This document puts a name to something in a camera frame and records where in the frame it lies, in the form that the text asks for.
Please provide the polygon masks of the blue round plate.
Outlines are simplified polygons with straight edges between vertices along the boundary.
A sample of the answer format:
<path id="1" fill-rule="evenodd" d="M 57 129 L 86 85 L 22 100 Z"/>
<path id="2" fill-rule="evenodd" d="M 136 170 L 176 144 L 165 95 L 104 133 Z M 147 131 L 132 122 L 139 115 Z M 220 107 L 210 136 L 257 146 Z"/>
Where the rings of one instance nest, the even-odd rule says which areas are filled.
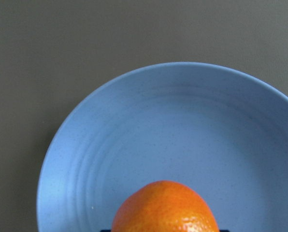
<path id="1" fill-rule="evenodd" d="M 163 63 L 101 86 L 68 115 L 46 153 L 41 232 L 100 232 L 158 180 L 183 183 L 221 229 L 288 232 L 288 97 L 243 72 Z"/>

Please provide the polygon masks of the orange fruit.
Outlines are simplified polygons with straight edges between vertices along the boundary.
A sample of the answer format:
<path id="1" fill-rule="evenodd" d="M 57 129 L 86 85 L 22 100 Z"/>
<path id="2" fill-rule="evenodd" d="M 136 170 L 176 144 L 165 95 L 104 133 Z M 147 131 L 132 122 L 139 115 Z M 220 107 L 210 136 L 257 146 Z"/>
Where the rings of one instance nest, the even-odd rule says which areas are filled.
<path id="1" fill-rule="evenodd" d="M 113 232 L 217 232 L 206 201 L 174 181 L 157 181 L 130 195 L 119 207 Z"/>

